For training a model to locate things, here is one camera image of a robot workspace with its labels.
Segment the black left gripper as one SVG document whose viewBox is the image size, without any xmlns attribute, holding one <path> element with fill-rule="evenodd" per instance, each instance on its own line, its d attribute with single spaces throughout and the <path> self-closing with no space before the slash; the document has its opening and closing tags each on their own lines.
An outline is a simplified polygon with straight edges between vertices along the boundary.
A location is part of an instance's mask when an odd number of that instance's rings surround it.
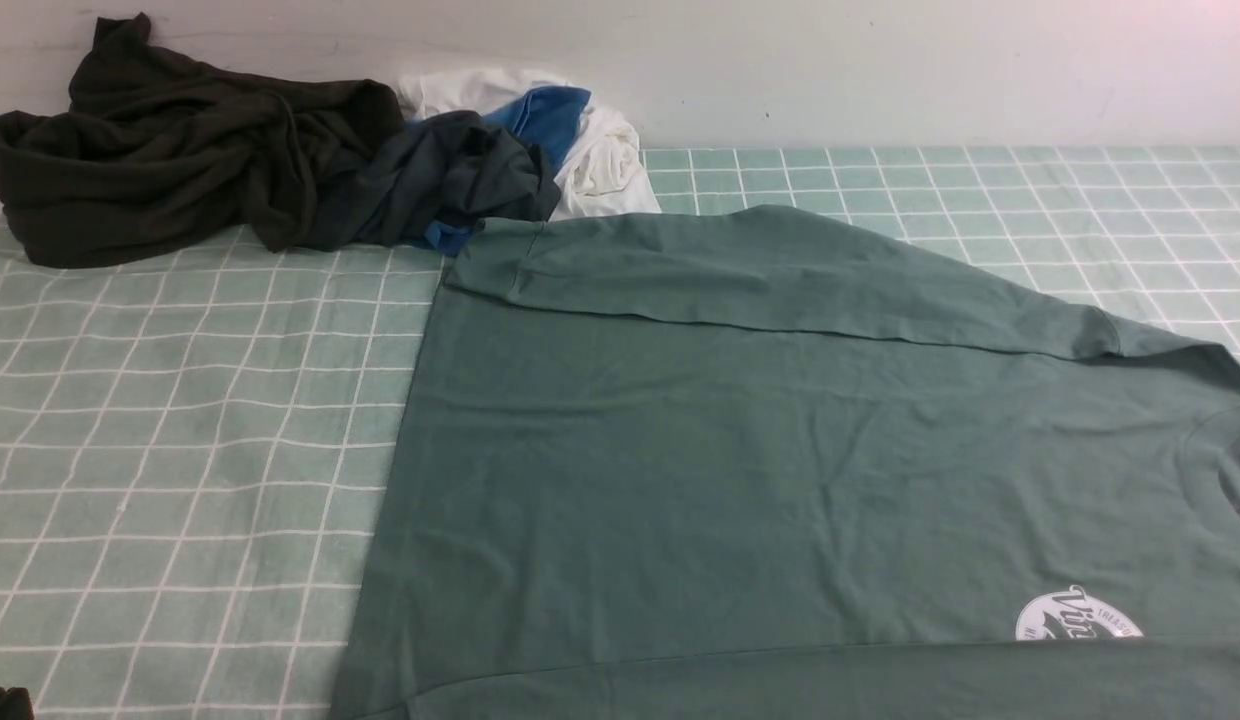
<svg viewBox="0 0 1240 720">
<path fill-rule="evenodd" d="M 32 701 L 24 687 L 0 687 L 0 720 L 33 720 Z"/>
</svg>

